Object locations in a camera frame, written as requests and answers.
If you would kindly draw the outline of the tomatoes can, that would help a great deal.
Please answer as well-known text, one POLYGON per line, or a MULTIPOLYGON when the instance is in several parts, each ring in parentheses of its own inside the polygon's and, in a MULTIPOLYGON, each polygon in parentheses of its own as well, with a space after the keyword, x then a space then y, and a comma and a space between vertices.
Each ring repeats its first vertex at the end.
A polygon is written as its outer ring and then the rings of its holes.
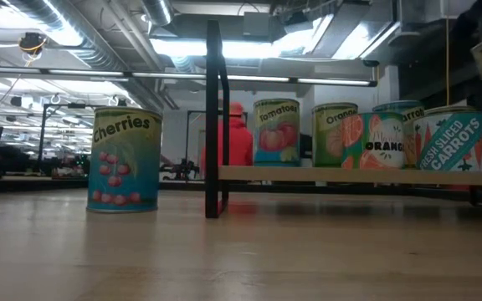
POLYGON ((300 103, 262 99, 254 103, 254 165, 300 165, 300 103))

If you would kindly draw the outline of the green oranges can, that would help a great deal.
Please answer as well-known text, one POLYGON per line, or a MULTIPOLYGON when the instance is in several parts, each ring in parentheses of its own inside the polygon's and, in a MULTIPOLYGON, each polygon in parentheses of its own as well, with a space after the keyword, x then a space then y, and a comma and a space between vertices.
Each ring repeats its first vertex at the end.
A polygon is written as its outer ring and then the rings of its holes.
POLYGON ((343 154, 341 121, 357 113, 353 103, 317 105, 312 110, 312 159, 314 167, 340 167, 343 154))

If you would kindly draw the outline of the short mandarin oranges can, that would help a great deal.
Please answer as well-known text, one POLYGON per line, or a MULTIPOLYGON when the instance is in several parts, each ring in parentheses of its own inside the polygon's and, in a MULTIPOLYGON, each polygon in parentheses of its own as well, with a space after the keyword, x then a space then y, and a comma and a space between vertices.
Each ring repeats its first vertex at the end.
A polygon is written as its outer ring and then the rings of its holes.
POLYGON ((350 115, 341 121, 341 168, 400 170, 405 165, 403 116, 393 112, 350 115))

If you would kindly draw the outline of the tall carrots can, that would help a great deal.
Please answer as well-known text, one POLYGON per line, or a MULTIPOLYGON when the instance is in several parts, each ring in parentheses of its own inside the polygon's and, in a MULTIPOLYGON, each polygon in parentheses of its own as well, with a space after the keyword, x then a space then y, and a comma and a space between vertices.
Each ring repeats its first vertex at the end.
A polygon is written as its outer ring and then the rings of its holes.
POLYGON ((394 112, 403 116, 405 167, 415 168, 417 147, 414 121, 424 117, 424 105, 418 100, 399 100, 377 105, 373 112, 394 112))

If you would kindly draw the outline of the short fresh sliced carrots can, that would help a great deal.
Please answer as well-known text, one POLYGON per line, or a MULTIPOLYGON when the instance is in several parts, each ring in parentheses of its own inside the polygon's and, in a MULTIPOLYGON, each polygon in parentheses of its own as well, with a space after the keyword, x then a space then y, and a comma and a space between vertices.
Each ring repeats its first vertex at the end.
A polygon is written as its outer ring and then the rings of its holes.
POLYGON ((422 171, 482 171, 482 112, 426 115, 414 121, 422 171))

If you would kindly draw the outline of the person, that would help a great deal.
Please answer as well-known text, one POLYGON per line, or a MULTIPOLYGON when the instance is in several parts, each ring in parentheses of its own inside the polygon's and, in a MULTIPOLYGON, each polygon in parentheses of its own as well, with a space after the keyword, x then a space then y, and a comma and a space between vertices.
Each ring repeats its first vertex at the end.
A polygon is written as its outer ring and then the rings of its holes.
MULTIPOLYGON (((244 107, 239 102, 233 102, 229 106, 229 165, 252 166, 253 165, 253 134, 247 128, 243 118, 244 107)), ((218 165, 223 164, 223 122, 218 122, 218 165)), ((203 147, 200 167, 205 171, 206 147, 203 147)))

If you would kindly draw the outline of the bright ceiling light panel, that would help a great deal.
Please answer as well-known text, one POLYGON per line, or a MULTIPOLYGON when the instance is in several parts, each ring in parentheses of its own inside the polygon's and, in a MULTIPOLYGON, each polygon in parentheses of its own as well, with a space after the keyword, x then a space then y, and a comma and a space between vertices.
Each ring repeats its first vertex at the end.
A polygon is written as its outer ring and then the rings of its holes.
MULTIPOLYGON (((201 39, 158 39, 151 38, 152 47, 158 54, 169 57, 205 56, 207 44, 201 39)), ((275 59, 307 54, 314 49, 310 38, 294 38, 288 34, 273 43, 249 41, 222 42, 223 56, 226 59, 275 59)))

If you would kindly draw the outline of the blue cherries can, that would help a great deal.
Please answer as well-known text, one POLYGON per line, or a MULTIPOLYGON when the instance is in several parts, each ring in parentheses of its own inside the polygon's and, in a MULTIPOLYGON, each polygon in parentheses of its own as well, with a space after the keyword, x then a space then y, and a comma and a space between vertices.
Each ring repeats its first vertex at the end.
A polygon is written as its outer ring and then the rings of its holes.
POLYGON ((162 116, 152 110, 101 107, 95 111, 86 209, 157 209, 162 116))

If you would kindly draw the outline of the wooden shelf with black frame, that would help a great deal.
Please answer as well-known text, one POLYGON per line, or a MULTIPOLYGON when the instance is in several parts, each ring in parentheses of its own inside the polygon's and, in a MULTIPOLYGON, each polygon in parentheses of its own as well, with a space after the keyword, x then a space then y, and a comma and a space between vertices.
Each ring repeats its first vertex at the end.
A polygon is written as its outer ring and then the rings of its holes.
POLYGON ((241 180, 329 181, 348 183, 397 183, 466 185, 477 200, 482 172, 377 171, 304 167, 242 167, 229 165, 229 76, 223 56, 219 21, 209 20, 206 38, 206 179, 205 217, 216 219, 227 209, 229 182, 241 180))

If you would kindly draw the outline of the silver ventilation duct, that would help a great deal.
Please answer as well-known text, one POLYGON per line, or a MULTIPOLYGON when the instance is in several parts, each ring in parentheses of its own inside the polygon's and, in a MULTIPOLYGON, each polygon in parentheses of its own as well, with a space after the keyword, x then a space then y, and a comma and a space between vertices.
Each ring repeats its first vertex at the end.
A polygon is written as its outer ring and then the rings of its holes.
POLYGON ((141 0, 150 22, 158 27, 168 25, 174 19, 174 10, 169 0, 141 0))

